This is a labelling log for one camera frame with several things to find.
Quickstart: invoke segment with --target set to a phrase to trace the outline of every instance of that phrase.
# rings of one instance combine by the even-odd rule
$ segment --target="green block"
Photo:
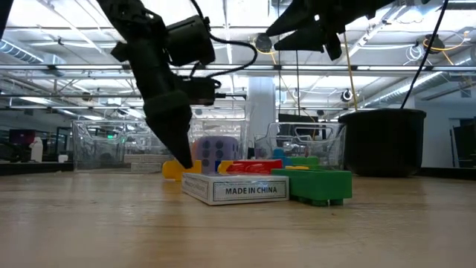
[[[300,165],[303,167],[308,167],[310,170],[322,170],[322,167],[320,165]]]
[[[307,165],[319,165],[319,159],[317,156],[310,157],[290,157],[293,165],[307,166]]]
[[[294,200],[310,200],[313,205],[342,205],[352,198],[352,174],[343,170],[274,169],[273,175],[289,177],[289,195]]]

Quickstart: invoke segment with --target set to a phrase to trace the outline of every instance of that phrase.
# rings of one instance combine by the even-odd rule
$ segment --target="wooden table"
[[[476,182],[354,180],[342,207],[209,207],[157,175],[0,178],[0,267],[476,267]]]

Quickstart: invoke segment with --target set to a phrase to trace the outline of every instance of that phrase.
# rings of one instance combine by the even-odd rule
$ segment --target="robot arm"
[[[208,18],[192,16],[166,26],[162,18],[140,0],[97,0],[109,21],[127,44],[119,42],[112,55],[129,61],[144,98],[147,124],[177,160],[192,167],[187,133],[191,104],[213,105],[221,84],[209,77],[181,77],[169,64],[215,60]]]

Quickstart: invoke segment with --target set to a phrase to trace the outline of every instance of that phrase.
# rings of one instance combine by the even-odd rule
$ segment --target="red block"
[[[281,159],[234,161],[226,171],[227,173],[271,174],[271,169],[274,168],[283,168]]]

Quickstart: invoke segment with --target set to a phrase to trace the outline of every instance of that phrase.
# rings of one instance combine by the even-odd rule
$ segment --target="black trash can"
[[[422,166],[426,113],[377,109],[339,118],[346,125],[344,164],[360,176],[406,177]]]

